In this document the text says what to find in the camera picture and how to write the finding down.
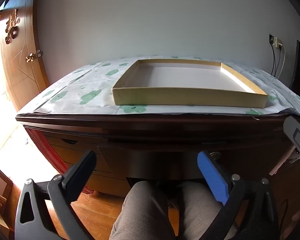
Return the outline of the person's grey trouser legs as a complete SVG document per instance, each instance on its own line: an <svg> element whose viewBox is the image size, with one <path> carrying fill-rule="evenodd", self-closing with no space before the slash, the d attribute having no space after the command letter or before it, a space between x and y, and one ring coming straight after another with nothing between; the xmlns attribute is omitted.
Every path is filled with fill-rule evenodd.
<svg viewBox="0 0 300 240"><path fill-rule="evenodd" d="M175 189L137 182L126 195L110 239L200 239L222 208L204 185Z"/></svg>

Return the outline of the dark wooden dresser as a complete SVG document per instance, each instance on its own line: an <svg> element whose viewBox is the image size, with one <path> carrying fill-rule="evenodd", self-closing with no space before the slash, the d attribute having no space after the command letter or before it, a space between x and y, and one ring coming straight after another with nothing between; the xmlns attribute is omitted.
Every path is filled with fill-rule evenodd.
<svg viewBox="0 0 300 240"><path fill-rule="evenodd" d="M84 187L124 196L137 179L200 179L197 154L220 154L227 172L265 177L288 152L283 116L205 114L18 114L16 119L61 173L86 150L97 164Z"/></svg>

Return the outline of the white green-patterned table cloth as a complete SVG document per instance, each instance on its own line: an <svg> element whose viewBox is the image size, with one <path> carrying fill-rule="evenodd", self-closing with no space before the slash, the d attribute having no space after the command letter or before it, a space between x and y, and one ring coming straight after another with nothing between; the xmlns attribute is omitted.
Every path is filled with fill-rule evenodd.
<svg viewBox="0 0 300 240"><path fill-rule="evenodd" d="M221 115L300 115L300 96L263 70L226 61L268 94L264 109L223 106L133 106L115 105L112 87L136 57L83 66L53 83L19 112L26 114L221 114Z"/></svg>

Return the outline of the shallow gold cardboard tray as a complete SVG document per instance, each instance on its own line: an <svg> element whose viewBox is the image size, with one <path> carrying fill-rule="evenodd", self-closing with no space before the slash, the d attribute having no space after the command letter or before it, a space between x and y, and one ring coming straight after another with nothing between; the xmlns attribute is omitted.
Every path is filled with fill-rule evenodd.
<svg viewBox="0 0 300 240"><path fill-rule="evenodd" d="M264 108L267 93L224 63L188 59L135 61L112 88L116 105Z"/></svg>

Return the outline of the brass door knob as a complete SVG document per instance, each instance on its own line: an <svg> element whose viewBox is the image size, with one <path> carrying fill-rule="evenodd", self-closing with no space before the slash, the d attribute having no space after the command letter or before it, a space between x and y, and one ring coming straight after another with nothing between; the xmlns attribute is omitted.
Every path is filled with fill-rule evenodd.
<svg viewBox="0 0 300 240"><path fill-rule="evenodd" d="M25 57L26 63L33 62L36 59L36 55L34 53L30 53Z"/></svg>

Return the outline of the wooden door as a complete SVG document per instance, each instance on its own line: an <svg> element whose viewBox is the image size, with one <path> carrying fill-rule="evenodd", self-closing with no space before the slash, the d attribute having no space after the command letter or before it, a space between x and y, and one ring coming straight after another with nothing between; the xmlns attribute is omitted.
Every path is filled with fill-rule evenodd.
<svg viewBox="0 0 300 240"><path fill-rule="evenodd" d="M23 108L35 96L49 87L40 49L37 28L38 0L7 0L0 10L0 48L7 91L16 110ZM5 43L6 22L13 9L18 9L18 36L10 44ZM25 57L36 55L33 62Z"/></svg>

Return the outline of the gold door ornament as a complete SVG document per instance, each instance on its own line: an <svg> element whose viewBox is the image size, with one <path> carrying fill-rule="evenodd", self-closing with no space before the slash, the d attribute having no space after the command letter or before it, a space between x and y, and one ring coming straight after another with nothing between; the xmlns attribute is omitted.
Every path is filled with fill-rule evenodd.
<svg viewBox="0 0 300 240"><path fill-rule="evenodd" d="M18 24L20 23L20 18L18 17L18 9L13 9L12 13L9 15L8 20L6 22L5 33L7 34L5 37L5 43L10 44L13 39L18 36Z"/></svg>

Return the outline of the wall power outlet with plugs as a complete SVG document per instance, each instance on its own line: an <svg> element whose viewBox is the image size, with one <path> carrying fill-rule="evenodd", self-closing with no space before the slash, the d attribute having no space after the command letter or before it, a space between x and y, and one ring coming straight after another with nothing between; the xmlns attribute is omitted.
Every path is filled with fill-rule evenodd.
<svg viewBox="0 0 300 240"><path fill-rule="evenodd" d="M277 37L275 37L275 36L273 36L271 34L269 35L269 43L272 46L274 46L275 48L281 48L281 47L283 47L282 41L279 38L277 38Z"/></svg>

